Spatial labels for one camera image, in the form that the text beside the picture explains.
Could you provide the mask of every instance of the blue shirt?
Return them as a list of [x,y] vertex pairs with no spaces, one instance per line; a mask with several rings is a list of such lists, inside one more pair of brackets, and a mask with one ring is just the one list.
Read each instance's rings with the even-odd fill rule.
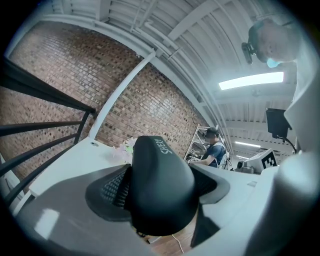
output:
[[[206,152],[205,152],[205,154],[204,154],[204,156],[202,157],[201,160],[207,159],[208,156],[213,156],[217,160],[218,165],[220,165],[220,162],[221,162],[222,158],[224,157],[225,153],[226,153],[226,150],[224,149],[223,146],[221,146],[221,145],[216,145],[216,146],[211,145],[210,147],[207,148],[207,150],[206,150]],[[213,160],[209,164],[209,166],[217,167],[216,160]]]

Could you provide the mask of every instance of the cable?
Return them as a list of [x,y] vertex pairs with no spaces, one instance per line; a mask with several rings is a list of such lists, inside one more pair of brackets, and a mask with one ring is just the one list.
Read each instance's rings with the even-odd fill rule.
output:
[[282,139],[283,141],[288,142],[291,145],[291,147],[293,147],[294,153],[295,154],[297,153],[297,150],[296,150],[295,146],[291,143],[290,140],[288,140],[287,138],[279,137],[279,136],[277,136],[277,139]]
[[181,243],[180,243],[180,241],[179,241],[178,239],[176,239],[176,238],[175,238],[175,236],[174,236],[173,234],[172,234],[171,236],[173,236],[173,238],[174,238],[175,240],[177,240],[177,241],[178,241],[178,243],[179,243],[179,246],[180,246],[180,249],[181,249],[182,253],[183,253],[183,254],[185,254],[184,250],[182,250],[182,247],[181,247]]

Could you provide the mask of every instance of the black railing bar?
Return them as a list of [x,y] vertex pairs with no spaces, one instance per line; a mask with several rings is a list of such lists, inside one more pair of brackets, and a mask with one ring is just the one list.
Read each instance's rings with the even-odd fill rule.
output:
[[51,147],[59,144],[59,143],[62,143],[62,142],[65,142],[67,140],[70,140],[74,137],[77,136],[77,133],[74,133],[72,135],[69,135],[69,136],[65,136],[63,138],[59,138],[59,139],[56,139],[54,141],[51,141],[51,142],[48,142],[44,145],[41,145],[41,146],[38,146],[34,149],[31,149],[27,152],[24,152],[6,162],[4,162],[3,164],[0,165],[0,177],[4,174],[6,174],[8,171],[10,171],[12,168],[20,165],[21,163],[23,163],[24,161],[34,157],[35,155],[41,153],[42,151],[45,151],[47,149],[50,149]]
[[79,107],[75,104],[72,104],[71,102],[66,102],[65,100],[62,100],[59,97],[56,97],[54,95],[38,90],[37,88],[32,88],[24,84],[23,82],[20,82],[7,75],[2,76],[0,86],[16,91],[18,93],[30,95],[32,97],[36,97],[48,102],[57,103],[57,104],[64,105],[66,107],[70,107],[70,108],[81,110],[81,111],[88,111],[86,108]]
[[17,123],[17,124],[7,124],[0,126],[0,137],[18,134],[23,132],[55,128],[61,126],[76,126],[80,125],[81,121],[62,121],[62,122],[31,122],[31,123]]
[[84,125],[85,125],[85,123],[87,121],[88,116],[89,116],[89,112],[85,112],[84,115],[83,115],[83,118],[81,120],[81,124],[78,127],[78,131],[76,132],[77,136],[75,137],[73,144],[77,144],[79,142],[79,138],[80,138],[81,132],[82,132],[82,130],[84,128]]
[[34,90],[38,90],[44,94],[53,96],[55,98],[58,98],[65,103],[73,104],[77,106],[77,107],[74,107],[75,109],[90,111],[91,113],[95,112],[95,109],[93,107],[88,106],[76,100],[75,98],[63,93],[62,91],[52,87],[51,85],[37,78],[33,74],[27,72],[23,68],[14,64],[12,61],[8,60],[7,58],[4,58],[3,62],[4,62],[4,65],[2,68],[3,74],[24,84],[24,86],[28,88],[32,88]]
[[56,161],[59,157],[61,157],[65,152],[71,149],[74,145],[66,148],[65,150],[59,152],[48,161],[44,162],[38,168],[36,168],[33,172],[31,172],[27,177],[25,177],[18,185],[16,185],[10,193],[5,197],[4,201],[9,206],[13,200],[17,197],[17,195],[35,178],[37,177],[45,168],[51,165],[54,161]]

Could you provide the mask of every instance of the ceiling light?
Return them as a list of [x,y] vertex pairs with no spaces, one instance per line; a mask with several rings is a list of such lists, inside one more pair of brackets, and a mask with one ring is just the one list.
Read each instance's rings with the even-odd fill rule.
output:
[[219,86],[221,90],[227,90],[227,89],[237,88],[242,86],[282,83],[283,81],[284,81],[283,72],[273,72],[273,73],[249,75],[249,76],[244,76],[244,77],[220,82]]
[[243,159],[249,159],[248,157],[244,157],[244,156],[241,156],[241,155],[237,155],[237,157],[240,158],[240,159],[242,159],[242,158]]
[[244,143],[244,142],[239,142],[239,141],[235,141],[235,144],[240,144],[240,145],[245,145],[245,146],[250,146],[250,147],[255,147],[255,148],[261,148],[260,145],[255,145],[255,144],[249,144],[249,143]]

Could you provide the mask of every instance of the white column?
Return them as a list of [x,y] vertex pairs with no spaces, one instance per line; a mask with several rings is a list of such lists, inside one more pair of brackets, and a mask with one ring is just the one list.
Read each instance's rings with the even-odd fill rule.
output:
[[134,77],[139,73],[140,70],[147,65],[152,58],[156,56],[156,52],[153,50],[146,58],[144,58],[126,77],[123,81],[119,84],[119,86],[115,89],[115,91],[111,94],[110,98],[106,101],[103,108],[101,109],[100,113],[98,114],[96,120],[94,121],[91,130],[89,131],[88,137],[91,139],[95,139],[100,126],[102,125],[103,121],[105,120],[107,114],[109,113],[112,106],[115,104],[116,100],[120,96],[120,94],[125,90],[128,84],[134,79]]
[[32,196],[30,190],[25,194],[25,196],[21,199],[21,201],[17,204],[17,206],[14,208],[12,215],[13,217],[16,217],[21,210],[22,206],[26,203],[26,201],[29,199],[29,197]]

